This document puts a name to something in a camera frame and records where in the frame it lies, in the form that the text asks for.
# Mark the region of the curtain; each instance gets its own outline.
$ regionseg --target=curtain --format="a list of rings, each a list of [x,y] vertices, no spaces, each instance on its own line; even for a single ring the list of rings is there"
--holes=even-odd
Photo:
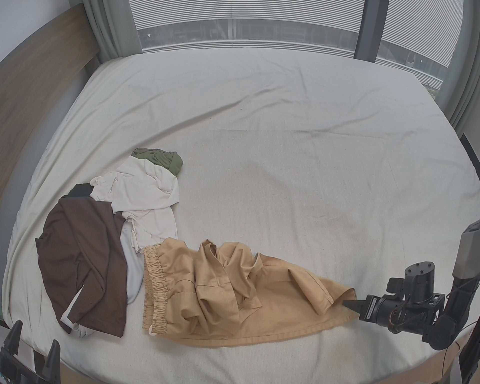
[[[461,136],[480,108],[480,1],[464,0],[460,37],[436,103]]]
[[[100,47],[101,63],[142,53],[128,0],[70,0],[70,6],[81,2]]]

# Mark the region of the headboard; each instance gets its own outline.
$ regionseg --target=headboard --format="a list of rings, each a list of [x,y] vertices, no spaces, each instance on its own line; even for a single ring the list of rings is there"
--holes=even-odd
[[[0,197],[32,131],[97,52],[84,6],[78,4],[0,62]]]

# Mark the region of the mattress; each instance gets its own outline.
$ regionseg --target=mattress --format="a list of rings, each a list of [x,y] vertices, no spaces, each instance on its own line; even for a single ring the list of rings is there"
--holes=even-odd
[[[177,151],[179,239],[240,241],[383,295],[415,262],[447,293],[461,232],[480,217],[480,182],[455,132],[410,73],[319,53],[179,50],[109,61],[93,74],[38,163],[13,229],[3,316],[22,339],[108,383],[373,383],[435,351],[421,337],[352,321],[313,336],[195,348],[142,329],[144,290],[122,338],[66,334],[34,238],[76,183],[136,147]],[[476,297],[470,321],[480,313]]]

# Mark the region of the dark green cloth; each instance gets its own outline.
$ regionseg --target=dark green cloth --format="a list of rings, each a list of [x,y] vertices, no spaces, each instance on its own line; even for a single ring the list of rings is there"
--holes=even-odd
[[[161,149],[137,148],[133,150],[132,156],[137,159],[147,159],[156,165],[161,165],[175,176],[179,174],[183,165],[183,160],[177,152],[166,152]]]

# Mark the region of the tan pants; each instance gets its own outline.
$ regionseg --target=tan pants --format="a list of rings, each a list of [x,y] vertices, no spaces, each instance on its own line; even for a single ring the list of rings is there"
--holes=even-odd
[[[144,248],[143,328],[182,344],[222,347],[309,335],[357,318],[352,288],[241,243],[198,251],[166,239]]]

